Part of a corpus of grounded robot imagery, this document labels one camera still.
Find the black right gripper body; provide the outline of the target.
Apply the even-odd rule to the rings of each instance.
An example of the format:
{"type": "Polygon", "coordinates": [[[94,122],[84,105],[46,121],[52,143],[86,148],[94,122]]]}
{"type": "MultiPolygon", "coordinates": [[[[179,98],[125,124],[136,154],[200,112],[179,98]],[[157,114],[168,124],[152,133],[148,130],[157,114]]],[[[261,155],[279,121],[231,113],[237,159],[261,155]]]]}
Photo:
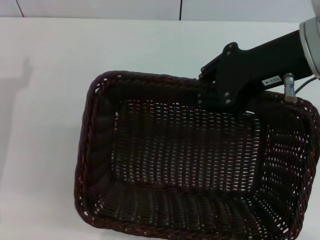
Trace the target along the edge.
{"type": "Polygon", "coordinates": [[[223,110],[245,105],[253,95],[283,84],[286,74],[296,79],[313,74],[298,30],[247,50],[232,42],[215,61],[215,107],[223,110]]]}

